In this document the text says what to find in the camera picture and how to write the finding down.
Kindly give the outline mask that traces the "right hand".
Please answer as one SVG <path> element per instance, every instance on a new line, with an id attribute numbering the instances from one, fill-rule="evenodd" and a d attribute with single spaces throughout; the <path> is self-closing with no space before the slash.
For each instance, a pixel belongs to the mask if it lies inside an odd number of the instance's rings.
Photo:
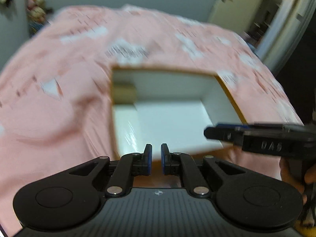
<path id="1" fill-rule="evenodd" d="M 299 216 L 301 229 L 315 230 L 315 162 L 280 159 L 281 179 L 303 196 L 304 208 Z"/>

